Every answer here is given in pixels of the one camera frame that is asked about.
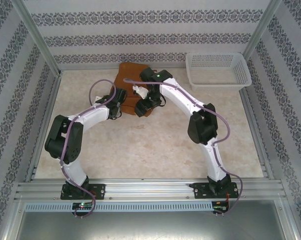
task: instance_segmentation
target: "beige floor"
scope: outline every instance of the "beige floor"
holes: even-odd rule
[[[226,169],[241,177],[263,177],[252,135],[238,92],[192,92],[186,69],[169,68],[183,88],[226,118],[230,138],[219,144]],[[53,109],[52,120],[80,113],[89,107],[88,92],[99,79],[114,80],[117,69],[65,71]],[[109,83],[95,87],[92,96],[109,93]],[[187,134],[188,120],[171,101],[156,108],[149,117],[123,114],[92,127],[83,135],[81,165],[91,179],[96,178],[206,178],[207,169],[200,148]],[[218,136],[226,127],[218,122]],[[36,179],[63,179],[56,159],[43,149]]]

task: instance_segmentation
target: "black mounting plate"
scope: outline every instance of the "black mounting plate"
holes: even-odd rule
[[[230,199],[237,199],[239,196],[239,190],[235,182],[231,182],[222,193],[217,195],[210,190],[208,182],[195,182],[189,186],[193,188],[195,199],[225,199],[227,193]]]
[[[91,192],[96,200],[103,200],[105,197],[105,184],[89,184],[88,191]],[[60,193],[61,200],[91,200],[92,197],[86,194],[86,197],[78,197],[68,194],[68,185],[64,184]]]

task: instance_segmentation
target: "vented metal strip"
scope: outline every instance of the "vented metal strip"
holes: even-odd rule
[[[70,212],[71,202],[30,202],[25,212]],[[183,212],[213,211],[211,201],[176,202],[98,202],[94,212]]]

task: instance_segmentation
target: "white plastic basket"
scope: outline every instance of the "white plastic basket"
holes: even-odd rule
[[[252,84],[246,61],[237,52],[187,53],[186,70],[193,91],[239,91]]]

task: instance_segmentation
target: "decorative wall pattern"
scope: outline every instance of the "decorative wall pattern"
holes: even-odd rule
[[[180,55],[188,52],[243,52],[268,3],[75,0],[60,8],[62,0],[25,1],[62,70],[122,61],[181,66]]]
[[[0,0],[0,233],[27,173],[55,76],[9,0]]]
[[[247,94],[301,233],[301,1],[284,1],[248,61]]]

